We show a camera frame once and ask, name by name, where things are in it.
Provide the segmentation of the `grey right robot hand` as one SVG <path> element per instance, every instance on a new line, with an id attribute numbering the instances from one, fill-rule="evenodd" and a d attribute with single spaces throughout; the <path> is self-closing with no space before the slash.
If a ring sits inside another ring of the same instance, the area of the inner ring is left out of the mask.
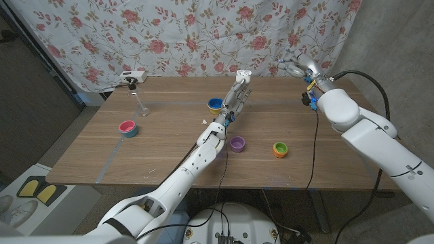
<path id="1" fill-rule="evenodd" d="M 326 77 L 321 66 L 308 54 L 298 54 L 295 51 L 285 50 L 283 58 L 277 61 L 290 76 L 295 78 L 311 78 L 315 81 L 316 90 L 326 93 L 336 89 L 333 81 Z"/>

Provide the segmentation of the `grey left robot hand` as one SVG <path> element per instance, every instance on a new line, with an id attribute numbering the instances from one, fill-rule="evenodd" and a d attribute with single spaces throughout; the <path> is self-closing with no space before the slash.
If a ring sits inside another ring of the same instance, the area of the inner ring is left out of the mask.
<path id="1" fill-rule="evenodd" d="M 214 122 L 227 127 L 230 123 L 236 120 L 236 117 L 243 110 L 243 106 L 252 92 L 249 85 L 250 78 L 241 78 L 234 82 L 233 86 L 224 98 L 221 111 L 214 119 Z"/>

